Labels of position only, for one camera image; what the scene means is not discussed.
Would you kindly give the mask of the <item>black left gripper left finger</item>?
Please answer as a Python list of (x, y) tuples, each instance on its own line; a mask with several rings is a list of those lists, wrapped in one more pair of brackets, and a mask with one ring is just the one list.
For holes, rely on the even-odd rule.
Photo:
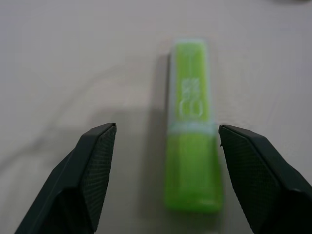
[(105, 200), (115, 123), (84, 133), (52, 170), (18, 226), (18, 234), (93, 234)]

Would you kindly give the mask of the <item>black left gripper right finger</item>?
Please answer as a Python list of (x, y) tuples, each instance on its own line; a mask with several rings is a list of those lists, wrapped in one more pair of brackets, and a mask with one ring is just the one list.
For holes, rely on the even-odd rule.
[(262, 135), (218, 129), (232, 187), (255, 234), (310, 234), (312, 187)]

